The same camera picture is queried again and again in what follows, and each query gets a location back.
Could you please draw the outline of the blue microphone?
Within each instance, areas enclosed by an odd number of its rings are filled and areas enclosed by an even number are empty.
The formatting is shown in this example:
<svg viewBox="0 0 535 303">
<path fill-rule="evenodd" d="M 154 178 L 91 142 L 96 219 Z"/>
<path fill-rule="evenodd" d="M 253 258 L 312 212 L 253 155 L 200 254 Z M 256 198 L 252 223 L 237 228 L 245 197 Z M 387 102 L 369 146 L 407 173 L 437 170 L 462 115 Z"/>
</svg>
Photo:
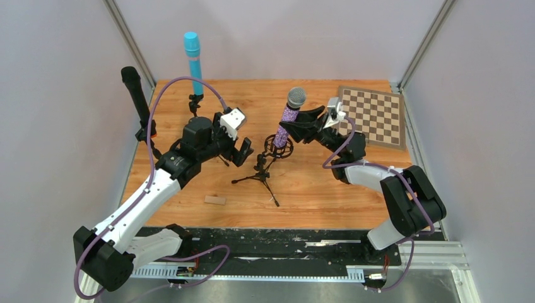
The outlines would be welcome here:
<svg viewBox="0 0 535 303">
<path fill-rule="evenodd" d="M 184 50 L 189 62 L 189 71 L 193 78 L 202 79 L 201 46 L 196 32 L 186 32 L 183 36 Z"/>
</svg>

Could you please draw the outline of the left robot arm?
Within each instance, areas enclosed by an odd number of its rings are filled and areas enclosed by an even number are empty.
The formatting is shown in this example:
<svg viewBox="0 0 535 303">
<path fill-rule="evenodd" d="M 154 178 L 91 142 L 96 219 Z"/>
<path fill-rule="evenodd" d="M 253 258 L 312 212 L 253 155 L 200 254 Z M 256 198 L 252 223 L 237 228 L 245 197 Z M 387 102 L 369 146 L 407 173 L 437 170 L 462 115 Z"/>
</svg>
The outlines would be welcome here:
<svg viewBox="0 0 535 303">
<path fill-rule="evenodd" d="M 80 227 L 74 233 L 77 268 L 112 292 L 134 270 L 160 258 L 186 254 L 181 246 L 191 235 L 176 224 L 144 239 L 135 236 L 156 210 L 200 173 L 203 162 L 217 157 L 237 167 L 245 162 L 253 152 L 250 139 L 244 138 L 239 149 L 235 144 L 246 120 L 239 109 L 217 112 L 213 119 L 191 118 L 182 137 L 160 156 L 148 178 L 120 208 L 93 229 Z"/>
</svg>

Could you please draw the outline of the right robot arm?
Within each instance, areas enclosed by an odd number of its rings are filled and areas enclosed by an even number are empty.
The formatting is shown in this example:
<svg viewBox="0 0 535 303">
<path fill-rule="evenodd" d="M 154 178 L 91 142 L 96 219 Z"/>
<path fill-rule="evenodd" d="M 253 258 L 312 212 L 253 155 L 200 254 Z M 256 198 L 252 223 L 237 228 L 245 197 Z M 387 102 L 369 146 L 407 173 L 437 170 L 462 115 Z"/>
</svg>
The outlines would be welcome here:
<svg viewBox="0 0 535 303">
<path fill-rule="evenodd" d="M 330 125 L 332 115 L 319 107 L 301 111 L 294 121 L 279 125 L 297 143 L 317 141 L 330 150 L 332 155 L 322 166 L 337 180 L 383 195 L 389 217 L 368 231 L 363 242 L 381 251 L 417 234 L 433 233 L 435 223 L 447 216 L 447 210 L 424 170 L 417 165 L 399 169 L 365 160 L 365 135 L 356 130 L 349 117 L 345 122 L 350 124 L 350 131 L 340 134 Z"/>
</svg>

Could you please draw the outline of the black microphone orange end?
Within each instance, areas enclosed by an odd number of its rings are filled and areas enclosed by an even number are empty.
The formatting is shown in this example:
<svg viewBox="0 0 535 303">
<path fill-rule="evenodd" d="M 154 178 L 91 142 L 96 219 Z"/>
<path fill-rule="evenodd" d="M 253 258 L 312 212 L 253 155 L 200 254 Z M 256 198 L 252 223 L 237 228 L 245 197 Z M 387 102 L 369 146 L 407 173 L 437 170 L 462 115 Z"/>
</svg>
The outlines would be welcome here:
<svg viewBox="0 0 535 303">
<path fill-rule="evenodd" d="M 155 121 L 151 121 L 151 124 L 149 124 L 150 110 L 143 93 L 141 77 L 138 74 L 136 68 L 133 66 L 123 67 L 121 69 L 121 76 L 122 82 L 126 86 L 132 98 L 133 104 L 140 120 L 141 127 L 140 130 L 136 133 L 136 139 L 138 141 L 146 140 L 148 136 L 148 131 L 150 131 L 151 137 L 156 136 L 156 124 Z"/>
</svg>

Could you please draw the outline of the purple glitter microphone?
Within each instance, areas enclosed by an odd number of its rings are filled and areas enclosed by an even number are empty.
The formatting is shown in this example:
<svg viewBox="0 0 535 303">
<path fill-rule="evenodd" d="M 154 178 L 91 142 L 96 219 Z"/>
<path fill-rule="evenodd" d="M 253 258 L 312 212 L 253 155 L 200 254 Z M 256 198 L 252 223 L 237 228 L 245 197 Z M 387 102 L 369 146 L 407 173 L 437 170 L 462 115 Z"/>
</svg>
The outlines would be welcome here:
<svg viewBox="0 0 535 303">
<path fill-rule="evenodd" d="M 306 93 L 302 87 L 294 87 L 287 94 L 287 102 L 283 110 L 281 122 L 294 122 L 297 118 L 301 106 L 306 101 Z M 282 126 L 278 127 L 273 144 L 279 149 L 286 145 L 288 132 Z"/>
</svg>

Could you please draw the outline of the black tripod clip mic stand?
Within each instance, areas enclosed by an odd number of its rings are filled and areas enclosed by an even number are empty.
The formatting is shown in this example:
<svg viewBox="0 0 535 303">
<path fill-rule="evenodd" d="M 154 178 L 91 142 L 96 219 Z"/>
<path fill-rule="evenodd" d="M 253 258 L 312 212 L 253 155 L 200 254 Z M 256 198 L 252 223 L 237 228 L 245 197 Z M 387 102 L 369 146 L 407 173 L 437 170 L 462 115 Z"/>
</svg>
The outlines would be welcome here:
<svg viewBox="0 0 535 303">
<path fill-rule="evenodd" d="M 204 95 L 200 94 L 191 94 L 189 95 L 189 111 L 192 113 L 193 117 L 197 117 L 197 110 L 201 107 L 200 102 L 203 100 Z"/>
</svg>

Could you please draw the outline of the black tripod shock-mount stand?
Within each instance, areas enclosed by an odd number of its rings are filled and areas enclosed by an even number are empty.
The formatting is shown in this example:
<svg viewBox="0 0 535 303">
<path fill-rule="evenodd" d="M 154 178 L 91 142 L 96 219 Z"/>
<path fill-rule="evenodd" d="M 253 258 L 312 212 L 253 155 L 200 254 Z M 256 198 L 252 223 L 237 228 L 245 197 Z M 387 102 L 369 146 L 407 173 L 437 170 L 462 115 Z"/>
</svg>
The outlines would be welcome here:
<svg viewBox="0 0 535 303">
<path fill-rule="evenodd" d="M 255 174 L 232 180 L 231 183 L 236 184 L 246 180 L 259 181 L 269 191 L 276 207 L 280 207 L 279 201 L 268 184 L 268 179 L 271 176 L 269 170 L 275 161 L 292 155 L 294 144 L 288 135 L 278 136 L 277 134 L 272 134 L 266 137 L 263 147 L 264 151 L 257 155 L 256 165 L 254 166 Z"/>
</svg>

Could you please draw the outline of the black round-base mic stand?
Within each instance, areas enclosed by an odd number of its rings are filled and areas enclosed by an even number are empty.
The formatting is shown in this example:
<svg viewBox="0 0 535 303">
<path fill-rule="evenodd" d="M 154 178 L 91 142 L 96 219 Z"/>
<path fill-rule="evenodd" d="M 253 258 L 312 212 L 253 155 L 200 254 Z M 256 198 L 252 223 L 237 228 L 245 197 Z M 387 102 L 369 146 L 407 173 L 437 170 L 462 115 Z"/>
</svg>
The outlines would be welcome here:
<svg viewBox="0 0 535 303">
<path fill-rule="evenodd" d="M 157 130 L 156 130 L 156 122 L 154 120 L 151 121 L 150 125 L 150 135 L 148 136 L 148 127 L 147 124 L 144 124 L 140 127 L 140 129 L 135 134 L 136 139 L 139 142 L 144 141 L 147 146 L 151 148 L 151 152 L 153 157 L 155 157 L 157 160 L 160 159 L 162 156 L 162 153 L 155 147 L 155 143 L 153 141 L 153 138 L 157 136 Z"/>
</svg>

